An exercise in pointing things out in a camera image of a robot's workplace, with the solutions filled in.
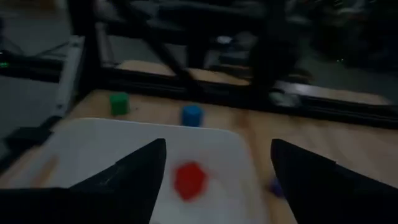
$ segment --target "purple object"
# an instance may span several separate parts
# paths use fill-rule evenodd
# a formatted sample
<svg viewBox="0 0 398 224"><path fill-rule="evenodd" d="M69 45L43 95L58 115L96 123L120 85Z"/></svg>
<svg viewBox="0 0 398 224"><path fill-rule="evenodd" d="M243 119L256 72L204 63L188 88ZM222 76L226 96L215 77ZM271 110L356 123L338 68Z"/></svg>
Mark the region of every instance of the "purple object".
<svg viewBox="0 0 398 224"><path fill-rule="evenodd" d="M280 187L278 179L275 177L274 180L271 182L271 186L269 187L269 190L274 193L276 197L279 198L284 198L284 192L282 190L282 187Z"/></svg>

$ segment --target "green light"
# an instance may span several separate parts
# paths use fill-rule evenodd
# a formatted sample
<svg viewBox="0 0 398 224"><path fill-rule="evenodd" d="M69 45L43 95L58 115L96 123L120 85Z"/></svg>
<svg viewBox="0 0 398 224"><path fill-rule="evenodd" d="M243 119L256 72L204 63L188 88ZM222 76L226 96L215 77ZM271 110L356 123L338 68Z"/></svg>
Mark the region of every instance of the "green light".
<svg viewBox="0 0 398 224"><path fill-rule="evenodd" d="M8 68L9 64L7 62L1 62L0 67L1 68Z"/></svg>

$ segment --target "blue block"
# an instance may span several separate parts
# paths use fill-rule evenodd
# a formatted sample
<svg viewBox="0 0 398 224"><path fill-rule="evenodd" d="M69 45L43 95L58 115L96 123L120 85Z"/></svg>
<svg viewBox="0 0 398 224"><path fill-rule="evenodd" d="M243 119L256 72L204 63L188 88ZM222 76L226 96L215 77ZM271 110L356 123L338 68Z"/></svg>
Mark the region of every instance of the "blue block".
<svg viewBox="0 0 398 224"><path fill-rule="evenodd" d="M280 187L279 181L278 179L274 178L274 180L272 180L271 186L269 187L269 190L274 193L274 195L276 197L279 198L284 198L284 192L282 190L282 187Z"/></svg>
<svg viewBox="0 0 398 224"><path fill-rule="evenodd" d="M197 105L188 105L182 108L181 124L189 127L200 127L203 122L203 110Z"/></svg>

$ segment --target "red cube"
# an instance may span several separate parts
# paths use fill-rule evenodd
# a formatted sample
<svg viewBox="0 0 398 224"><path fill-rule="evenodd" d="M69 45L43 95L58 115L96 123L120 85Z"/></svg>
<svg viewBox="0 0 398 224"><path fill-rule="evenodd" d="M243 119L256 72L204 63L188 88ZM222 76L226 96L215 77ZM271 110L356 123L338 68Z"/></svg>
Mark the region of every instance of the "red cube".
<svg viewBox="0 0 398 224"><path fill-rule="evenodd" d="M188 162L176 170L174 189L184 201L190 201L203 193L207 175L196 162Z"/></svg>

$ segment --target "wooden table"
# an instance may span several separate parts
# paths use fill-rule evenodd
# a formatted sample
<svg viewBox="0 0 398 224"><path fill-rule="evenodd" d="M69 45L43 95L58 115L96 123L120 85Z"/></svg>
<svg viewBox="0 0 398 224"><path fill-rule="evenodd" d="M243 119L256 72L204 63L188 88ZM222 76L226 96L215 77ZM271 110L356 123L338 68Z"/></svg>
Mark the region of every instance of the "wooden table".
<svg viewBox="0 0 398 224"><path fill-rule="evenodd" d="M128 61L120 68L140 70L145 72L170 72L162 65ZM247 85L245 81L237 80L225 74L192 70L201 80L227 82L235 85ZM318 95L322 97L347 99L386 104L387 102L374 95L352 93L349 91L329 90L306 85L292 86L301 94ZM159 124L178 124L180 109L183 105L193 102L170 100L151 96L131 95L132 111L124 116L113 117L109 113L110 91L96 90L80 102L74 110L57 126L75 118L111 118L140 121ZM263 113L241 110L224 106L201 104L205 110L203 127L228 129L240 134L251 150L254 165L261 183L266 185L274 176L270 160L270 145L274 138L284 139L300 147L337 161L342 166L364 174L373 179L398 187L398 132L365 126L320 121L315 119L286 116L281 114ZM7 187L7 182L24 168L26 162L40 149L29 151L21 157L1 178L0 187ZM43 171L35 177L32 185L39 187L40 183L51 175L56 161L49 162ZM285 200L270 194L264 188L263 197L269 208L273 223L295 223L295 218Z"/></svg>

